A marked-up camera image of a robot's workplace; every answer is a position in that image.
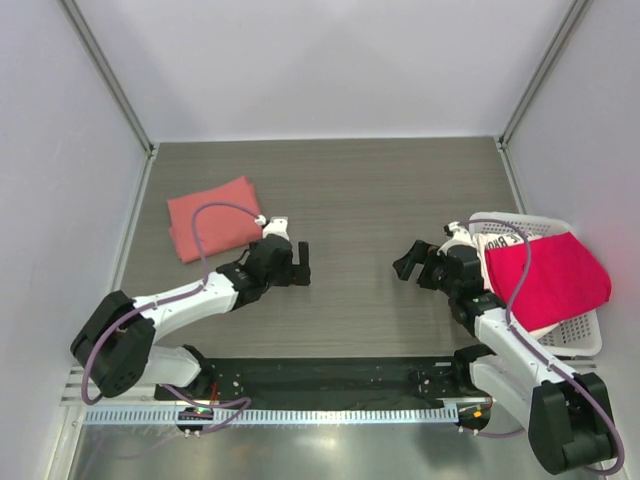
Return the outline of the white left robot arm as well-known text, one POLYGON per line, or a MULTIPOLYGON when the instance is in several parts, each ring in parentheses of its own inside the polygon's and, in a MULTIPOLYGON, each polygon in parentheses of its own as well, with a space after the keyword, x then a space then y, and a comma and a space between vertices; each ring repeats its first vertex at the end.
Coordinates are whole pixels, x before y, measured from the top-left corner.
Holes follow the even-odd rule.
POLYGON ((138 384, 156 384, 175 398, 207 396, 216 381, 214 367, 195 347, 163 347, 160 340, 254 303, 272 287, 310 283, 308 243, 293 245, 269 234, 202 280, 136 298, 121 290, 109 293, 70 346, 83 368, 83 402, 94 405, 138 384))

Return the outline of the salmon pink t-shirt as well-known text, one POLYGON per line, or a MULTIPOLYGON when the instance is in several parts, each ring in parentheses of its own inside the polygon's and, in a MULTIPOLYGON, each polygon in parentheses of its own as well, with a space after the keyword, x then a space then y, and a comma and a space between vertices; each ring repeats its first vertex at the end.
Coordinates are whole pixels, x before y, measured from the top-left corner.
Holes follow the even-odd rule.
POLYGON ((210 190, 169 199, 169 235, 184 264, 200 258, 192 232, 192 219, 199 207, 211 202, 238 205, 249 213, 228 206, 202 210, 197 215, 197 233, 206 256, 241 247, 262 237, 262 228, 255 220, 256 215, 262 214, 261 208, 255 188, 246 176, 210 190))

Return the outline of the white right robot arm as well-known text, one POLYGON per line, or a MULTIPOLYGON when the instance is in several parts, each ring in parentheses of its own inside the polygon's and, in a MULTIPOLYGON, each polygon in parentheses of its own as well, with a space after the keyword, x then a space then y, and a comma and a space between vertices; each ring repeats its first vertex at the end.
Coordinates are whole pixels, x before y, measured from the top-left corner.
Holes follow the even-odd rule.
POLYGON ((450 372, 462 395, 479 390, 498 401, 526 431, 531 450, 550 474, 611 461, 618 472, 625 459, 607 387, 595 373, 581 374, 533 339, 484 285, 475 248, 440 248, 421 240, 394 261, 406 281, 416 265, 417 283, 448 298, 453 318, 478 345, 456 352, 450 372))

